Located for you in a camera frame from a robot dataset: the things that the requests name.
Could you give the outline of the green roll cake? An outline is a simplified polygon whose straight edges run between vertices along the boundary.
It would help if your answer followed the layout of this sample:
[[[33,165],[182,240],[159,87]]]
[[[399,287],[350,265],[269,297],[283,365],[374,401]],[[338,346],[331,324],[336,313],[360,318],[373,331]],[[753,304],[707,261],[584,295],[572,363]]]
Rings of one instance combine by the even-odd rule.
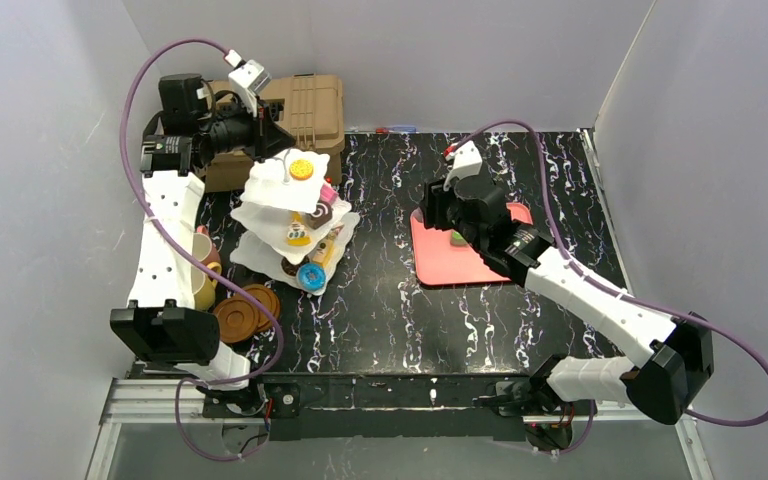
[[[468,242],[464,239],[464,237],[455,230],[451,231],[449,242],[454,247],[465,247],[468,245]]]

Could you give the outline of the round orange waffle cookie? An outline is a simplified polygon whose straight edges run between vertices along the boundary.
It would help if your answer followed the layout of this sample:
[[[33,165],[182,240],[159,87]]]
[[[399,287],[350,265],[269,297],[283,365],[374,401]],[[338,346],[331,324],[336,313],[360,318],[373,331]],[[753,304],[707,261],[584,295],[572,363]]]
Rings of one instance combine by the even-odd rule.
[[[288,173],[294,180],[308,180],[314,174],[314,163],[307,159],[297,159],[290,163]]]

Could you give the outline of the tan plastic tool case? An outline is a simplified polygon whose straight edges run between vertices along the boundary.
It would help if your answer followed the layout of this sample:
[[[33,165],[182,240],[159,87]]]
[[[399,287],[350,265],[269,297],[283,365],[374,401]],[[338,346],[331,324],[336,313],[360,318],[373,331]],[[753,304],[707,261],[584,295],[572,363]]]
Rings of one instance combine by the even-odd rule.
[[[276,123],[296,140],[296,147],[327,154],[325,179],[342,182],[345,148],[344,92],[334,74],[295,75],[274,79],[261,92]],[[241,150],[222,153],[200,174],[208,193],[240,190],[253,160]]]

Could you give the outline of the pink serving tray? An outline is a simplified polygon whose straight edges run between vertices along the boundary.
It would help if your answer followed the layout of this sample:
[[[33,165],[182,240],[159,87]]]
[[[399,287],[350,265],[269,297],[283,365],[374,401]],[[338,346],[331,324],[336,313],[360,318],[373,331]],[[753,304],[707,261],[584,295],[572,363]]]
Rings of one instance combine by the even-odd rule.
[[[416,276],[422,285],[510,283],[487,267],[468,244],[455,245],[452,230],[426,228],[419,208],[410,215],[410,231]]]

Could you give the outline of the pink cake slice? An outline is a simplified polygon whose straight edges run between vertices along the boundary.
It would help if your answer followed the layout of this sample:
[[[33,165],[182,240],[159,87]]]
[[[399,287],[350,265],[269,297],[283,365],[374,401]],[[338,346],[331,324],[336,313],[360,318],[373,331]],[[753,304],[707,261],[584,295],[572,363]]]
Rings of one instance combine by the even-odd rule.
[[[327,182],[324,182],[320,189],[319,201],[324,204],[333,206],[338,199],[339,194],[333,188],[333,186]]]

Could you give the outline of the white three-tier cake stand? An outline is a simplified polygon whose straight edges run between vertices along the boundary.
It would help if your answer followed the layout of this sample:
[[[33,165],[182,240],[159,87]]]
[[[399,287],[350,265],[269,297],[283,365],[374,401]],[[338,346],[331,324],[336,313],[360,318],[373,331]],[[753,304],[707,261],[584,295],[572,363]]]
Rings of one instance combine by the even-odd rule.
[[[325,293],[360,217],[328,181],[331,156],[298,148],[255,163],[231,218],[230,261],[311,295]]]

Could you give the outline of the yellow cake slice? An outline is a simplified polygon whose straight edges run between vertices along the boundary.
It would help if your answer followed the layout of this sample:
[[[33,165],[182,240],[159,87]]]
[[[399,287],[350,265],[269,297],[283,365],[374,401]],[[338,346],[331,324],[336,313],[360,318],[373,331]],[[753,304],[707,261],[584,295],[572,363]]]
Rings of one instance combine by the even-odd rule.
[[[300,221],[292,221],[288,226],[285,242],[292,247],[309,245],[311,237],[307,227]]]

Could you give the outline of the yellow cake with cherry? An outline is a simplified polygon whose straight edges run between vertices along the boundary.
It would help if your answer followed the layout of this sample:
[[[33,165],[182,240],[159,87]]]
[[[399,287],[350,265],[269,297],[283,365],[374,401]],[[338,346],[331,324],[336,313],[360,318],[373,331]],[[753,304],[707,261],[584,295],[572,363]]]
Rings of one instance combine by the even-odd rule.
[[[321,240],[310,256],[310,261],[323,268],[327,266],[335,250],[335,240],[326,237]]]

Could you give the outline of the chocolate donut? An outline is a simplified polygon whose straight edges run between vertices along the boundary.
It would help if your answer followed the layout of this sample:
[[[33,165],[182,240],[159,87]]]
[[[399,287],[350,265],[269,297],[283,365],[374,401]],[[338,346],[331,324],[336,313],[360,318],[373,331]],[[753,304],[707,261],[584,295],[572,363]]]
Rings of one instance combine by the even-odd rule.
[[[303,265],[303,263],[293,264],[292,262],[290,262],[286,258],[282,258],[281,262],[280,262],[280,266],[282,268],[282,271],[286,275],[288,275],[290,277],[296,277],[297,274],[298,274],[298,271],[299,271],[299,269],[300,269],[300,267],[302,265]]]

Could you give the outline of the blue donut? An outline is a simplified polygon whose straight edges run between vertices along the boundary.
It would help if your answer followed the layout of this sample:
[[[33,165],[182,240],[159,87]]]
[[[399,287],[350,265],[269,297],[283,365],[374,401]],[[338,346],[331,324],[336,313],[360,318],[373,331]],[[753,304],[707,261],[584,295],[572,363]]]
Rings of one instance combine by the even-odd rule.
[[[302,290],[313,293],[327,285],[327,274],[321,265],[305,263],[298,268],[296,281]]]

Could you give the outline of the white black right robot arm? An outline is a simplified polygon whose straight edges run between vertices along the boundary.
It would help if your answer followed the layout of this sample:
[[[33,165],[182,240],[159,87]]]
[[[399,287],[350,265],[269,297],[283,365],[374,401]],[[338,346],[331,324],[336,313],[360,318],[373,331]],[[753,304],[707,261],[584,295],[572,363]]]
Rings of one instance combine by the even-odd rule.
[[[529,378],[525,403],[549,408],[583,400],[629,403],[648,418],[675,424],[713,373],[708,328],[634,304],[631,296],[596,287],[563,257],[555,242],[514,219],[503,191],[480,177],[440,179],[424,186],[425,227],[461,234],[495,274],[542,295],[591,326],[622,356],[555,355]]]

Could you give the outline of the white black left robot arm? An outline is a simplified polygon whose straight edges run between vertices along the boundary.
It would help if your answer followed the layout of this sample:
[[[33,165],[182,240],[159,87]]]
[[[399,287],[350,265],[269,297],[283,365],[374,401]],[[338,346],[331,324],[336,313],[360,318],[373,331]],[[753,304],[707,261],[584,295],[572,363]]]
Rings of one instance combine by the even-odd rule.
[[[208,360],[182,361],[174,363],[190,375],[183,379],[197,387],[210,390],[237,391],[249,386],[277,362],[283,352],[284,335],[278,320],[271,310],[257,301],[252,295],[207,268],[191,255],[191,248],[178,243],[178,238],[166,228],[166,219],[155,215],[148,203],[148,197],[135,169],[129,159],[127,145],[128,121],[134,98],[146,71],[140,70],[129,87],[119,125],[119,150],[126,179],[135,195],[135,199],[144,211],[144,230],[138,266],[143,270],[137,274],[131,293],[128,296],[129,311],[136,313],[146,309],[155,309],[160,313],[182,313],[186,316],[204,317],[207,323],[215,325],[216,318],[206,311],[195,308],[194,296],[190,292],[191,270],[196,268],[209,278],[234,291],[251,302],[271,322],[277,339],[276,351],[270,360],[259,369],[253,370],[247,358],[235,353],[228,345],[219,341],[209,351],[213,356]]]

